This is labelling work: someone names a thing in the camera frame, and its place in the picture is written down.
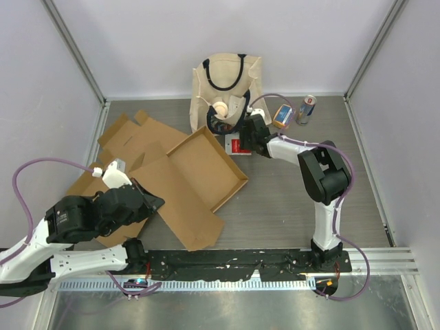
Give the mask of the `white red packet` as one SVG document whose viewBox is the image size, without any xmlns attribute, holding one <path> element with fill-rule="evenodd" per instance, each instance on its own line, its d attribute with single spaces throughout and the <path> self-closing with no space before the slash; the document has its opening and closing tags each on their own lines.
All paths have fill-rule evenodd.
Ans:
<svg viewBox="0 0 440 330">
<path fill-rule="evenodd" d="M 252 152 L 241 148 L 239 133 L 224 136 L 225 152 L 228 155 L 251 155 Z"/>
</svg>

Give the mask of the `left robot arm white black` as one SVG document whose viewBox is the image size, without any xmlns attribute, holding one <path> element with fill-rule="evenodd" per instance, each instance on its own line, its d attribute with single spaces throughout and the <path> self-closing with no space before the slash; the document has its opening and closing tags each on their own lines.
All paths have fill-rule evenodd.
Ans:
<svg viewBox="0 0 440 330">
<path fill-rule="evenodd" d="M 1 295 L 23 298 L 45 291 L 50 283 L 92 272 L 139 274 L 147 264 L 142 242 L 124 243 L 93 252 L 72 252 L 75 244 L 113 234 L 140 223 L 165 204 L 137 182 L 98 191 L 92 197 L 66 196 L 51 207 L 32 232 L 1 251 Z"/>
</svg>

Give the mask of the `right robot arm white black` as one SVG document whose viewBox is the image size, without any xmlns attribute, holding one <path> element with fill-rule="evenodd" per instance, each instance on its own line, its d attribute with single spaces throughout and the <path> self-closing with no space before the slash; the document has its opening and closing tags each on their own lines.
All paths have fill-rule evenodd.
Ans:
<svg viewBox="0 0 440 330">
<path fill-rule="evenodd" d="M 239 129 L 240 146 L 264 157 L 299 167 L 305 190 L 314 202 L 315 230 L 310 261 L 324 272 L 342 256 L 341 208 L 352 187 L 349 161 L 333 142 L 311 143 L 271 133 L 262 115 L 246 117 Z"/>
</svg>

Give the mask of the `brown cardboard box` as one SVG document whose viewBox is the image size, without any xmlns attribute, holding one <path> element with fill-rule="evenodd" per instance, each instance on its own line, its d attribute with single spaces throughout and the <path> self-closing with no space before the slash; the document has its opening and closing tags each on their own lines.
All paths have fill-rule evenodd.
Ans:
<svg viewBox="0 0 440 330">
<path fill-rule="evenodd" d="M 169 152 L 148 144 L 130 175 L 165 201 L 158 213 L 188 251 L 215 245 L 225 225 L 215 212 L 248 182 L 206 127 Z"/>
</svg>

